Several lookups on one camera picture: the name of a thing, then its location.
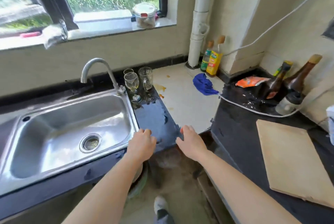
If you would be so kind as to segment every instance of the hand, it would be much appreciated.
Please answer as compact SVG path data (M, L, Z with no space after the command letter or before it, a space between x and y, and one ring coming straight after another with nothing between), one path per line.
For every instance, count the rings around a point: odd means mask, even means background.
M184 141L178 137L176 144L187 157L199 161L201 155L207 151L204 141L192 126L185 125L180 132L183 134Z
M126 155L139 163L148 160L152 156L157 143L157 138L151 136L151 133L149 129L145 131L139 129L129 141Z

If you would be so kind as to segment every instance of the faucet spout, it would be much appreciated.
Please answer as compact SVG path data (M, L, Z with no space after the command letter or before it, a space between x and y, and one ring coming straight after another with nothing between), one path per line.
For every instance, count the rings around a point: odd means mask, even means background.
M80 79L80 82L81 83L87 83L87 77L88 77L88 71L89 69L92 67L93 64L95 63L102 63L104 64L107 69L108 69L108 74L111 78L111 81L113 82L113 85L114 85L114 88L116 89L117 91L117 95L122 95L125 93L125 90L123 88L123 86L120 86L118 85L118 83L116 82L116 79L114 77L114 74L113 74L113 71L111 70L110 66L108 65L108 63L102 59L102 58L93 58L91 59L90 61L88 61L86 63L86 65L83 67L83 70L82 70L82 73L81 73L81 79Z

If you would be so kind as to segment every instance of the sink drain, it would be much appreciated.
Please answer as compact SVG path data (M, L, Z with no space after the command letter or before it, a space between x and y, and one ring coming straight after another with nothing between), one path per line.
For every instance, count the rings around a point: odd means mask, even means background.
M80 142L80 151L90 153L95 151L101 144L101 136L97 133L92 133L84 137Z

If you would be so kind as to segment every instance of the sink rim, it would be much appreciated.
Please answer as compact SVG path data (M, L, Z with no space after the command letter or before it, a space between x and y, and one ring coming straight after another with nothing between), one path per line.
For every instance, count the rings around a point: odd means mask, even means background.
M48 177L51 177L53 175L57 175L61 172L64 172L66 170L75 168L79 165L82 165L84 163L88 163L91 162L95 159L98 159L102 156L111 154L113 152L122 150L124 148L126 148L128 146L128 141L132 138L133 134L135 132L137 132L139 130L138 127L138 123L135 117L135 114L133 112L132 106L131 106L131 102L130 99L127 95L127 93L118 96L116 94L116 90L112 89L112 90L107 90L107 91L103 91L103 92L98 92L98 93L94 93L91 95L86 95L83 97L79 97L76 99L71 99L71 100L66 100L66 101L62 101L59 102L57 104L52 104L52 105L45 105L44 107L38 108L38 109L34 109L31 110L21 116L18 116L16 118L16 121L13 125L13 128L11 130L11 133L7 139L7 143L6 146L4 148L3 154L0 157L0 196L9 193L11 191L23 188L29 184L44 180ZM117 96L118 98L121 98L125 108L126 108L126 112L129 118L129 122L131 125L131 129L130 129L130 133L129 135L123 139L123 141L115 146L115 147L111 147L110 149L106 149L100 152L97 152L96 154L93 154L91 156L88 156L87 158L83 158L80 161L77 162L73 162L73 163L69 163L67 165L61 166L57 169L53 169L53 170L49 170L49 171L45 171L45 172L41 172L41 173L37 173L35 175L26 177L26 178L17 178L15 177L12 172L11 172L11 165L13 162L13 156L15 153L15 149L17 147L18 144L18 137L17 137L17 133L20 129L19 124L21 123L22 119L26 116L30 116L30 117L34 117L34 115L38 115L40 112L43 111L50 111L53 109L57 109L60 107L66 107L72 104L76 104L76 103L81 103L84 101L88 101L88 100L92 100L92 99L98 99L100 97L103 96L110 96L110 95L114 95Z

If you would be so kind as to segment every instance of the foot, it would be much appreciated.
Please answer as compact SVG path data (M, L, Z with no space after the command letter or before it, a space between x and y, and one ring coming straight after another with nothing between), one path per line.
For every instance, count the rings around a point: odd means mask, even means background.
M162 197L158 196L154 200L154 212L157 214L158 210L165 209L168 211L168 204L167 201Z

